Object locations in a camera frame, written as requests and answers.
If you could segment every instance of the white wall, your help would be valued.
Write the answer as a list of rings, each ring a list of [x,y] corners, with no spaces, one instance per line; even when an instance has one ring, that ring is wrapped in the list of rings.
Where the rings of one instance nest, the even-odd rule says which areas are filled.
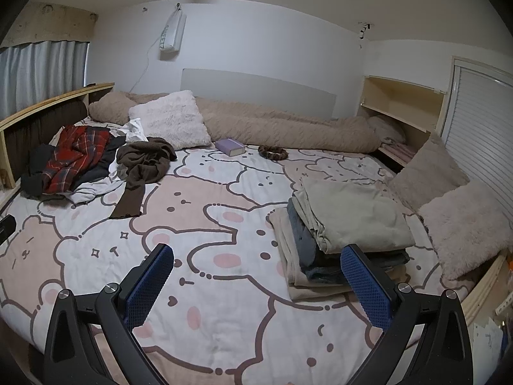
[[[181,50],[161,60],[157,42],[133,92],[176,91],[184,68],[216,69],[337,94],[333,116],[354,114],[365,50],[360,50],[357,34],[289,8],[252,1],[163,0],[100,12],[89,48],[87,81],[114,81],[117,90],[129,91],[178,1],[187,14]]]
[[[429,40],[381,40],[367,44],[365,75],[414,82],[447,91],[452,56],[473,59],[513,74],[513,58],[458,43]]]

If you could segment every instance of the leopard print scrunchie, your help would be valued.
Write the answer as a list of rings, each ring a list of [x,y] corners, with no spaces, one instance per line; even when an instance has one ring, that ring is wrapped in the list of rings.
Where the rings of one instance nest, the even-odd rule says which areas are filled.
[[[259,146],[258,153],[268,160],[284,160],[288,158],[288,152],[278,146]]]

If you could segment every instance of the closet door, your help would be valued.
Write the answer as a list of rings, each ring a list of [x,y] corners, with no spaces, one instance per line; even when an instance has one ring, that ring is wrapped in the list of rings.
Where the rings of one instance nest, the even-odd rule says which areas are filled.
[[[460,168],[494,191],[513,222],[513,78],[456,60],[442,139]]]

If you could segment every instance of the bedsheet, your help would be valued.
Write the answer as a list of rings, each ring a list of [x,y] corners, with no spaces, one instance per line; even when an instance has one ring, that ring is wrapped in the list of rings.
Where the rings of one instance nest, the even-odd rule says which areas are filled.
[[[366,155],[329,151],[289,150],[279,163],[256,146],[233,158],[213,148],[177,155],[146,186],[136,218],[108,219],[124,184],[79,206],[19,194],[4,211],[17,231],[0,246],[1,316],[43,352],[59,290],[98,292],[167,243],[174,269],[133,333],[169,383],[345,384],[381,330],[352,294],[291,302],[269,215],[302,176],[379,185],[390,173]],[[410,284],[434,294],[452,287],[463,299],[474,283],[443,282],[422,224],[405,214],[416,239],[407,249]],[[126,383],[101,330],[94,333],[114,379]]]

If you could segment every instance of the paper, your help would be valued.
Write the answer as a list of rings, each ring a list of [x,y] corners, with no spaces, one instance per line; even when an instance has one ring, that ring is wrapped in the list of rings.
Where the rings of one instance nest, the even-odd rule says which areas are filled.
[[[491,318],[484,327],[474,323],[473,332],[474,385],[484,385],[499,364],[503,333]]]

